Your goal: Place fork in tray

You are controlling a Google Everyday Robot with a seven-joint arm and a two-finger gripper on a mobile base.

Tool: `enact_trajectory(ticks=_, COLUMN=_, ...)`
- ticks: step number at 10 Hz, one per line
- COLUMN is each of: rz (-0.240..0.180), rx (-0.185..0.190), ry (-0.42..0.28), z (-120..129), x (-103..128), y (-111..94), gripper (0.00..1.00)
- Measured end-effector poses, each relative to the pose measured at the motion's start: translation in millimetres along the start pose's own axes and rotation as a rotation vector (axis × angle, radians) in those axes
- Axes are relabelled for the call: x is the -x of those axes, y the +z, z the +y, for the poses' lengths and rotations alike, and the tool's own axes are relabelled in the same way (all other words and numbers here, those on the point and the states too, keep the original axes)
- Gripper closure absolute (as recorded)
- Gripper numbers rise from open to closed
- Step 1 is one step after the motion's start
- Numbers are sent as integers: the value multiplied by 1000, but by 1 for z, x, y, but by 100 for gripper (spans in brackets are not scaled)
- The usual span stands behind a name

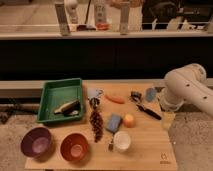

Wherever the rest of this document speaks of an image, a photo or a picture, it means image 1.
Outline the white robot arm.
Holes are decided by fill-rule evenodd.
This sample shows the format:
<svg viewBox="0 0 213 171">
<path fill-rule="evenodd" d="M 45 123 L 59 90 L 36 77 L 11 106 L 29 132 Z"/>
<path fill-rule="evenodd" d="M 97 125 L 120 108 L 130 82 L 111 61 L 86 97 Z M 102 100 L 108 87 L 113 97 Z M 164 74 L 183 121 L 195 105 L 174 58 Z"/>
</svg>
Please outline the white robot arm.
<svg viewBox="0 0 213 171">
<path fill-rule="evenodd" d="M 169 71 L 164 77 L 165 87 L 158 99 L 163 110 L 162 128 L 168 131 L 178 111 L 185 102 L 197 107 L 213 118 L 213 90 L 204 82 L 207 78 L 205 68 L 197 63 Z"/>
</svg>

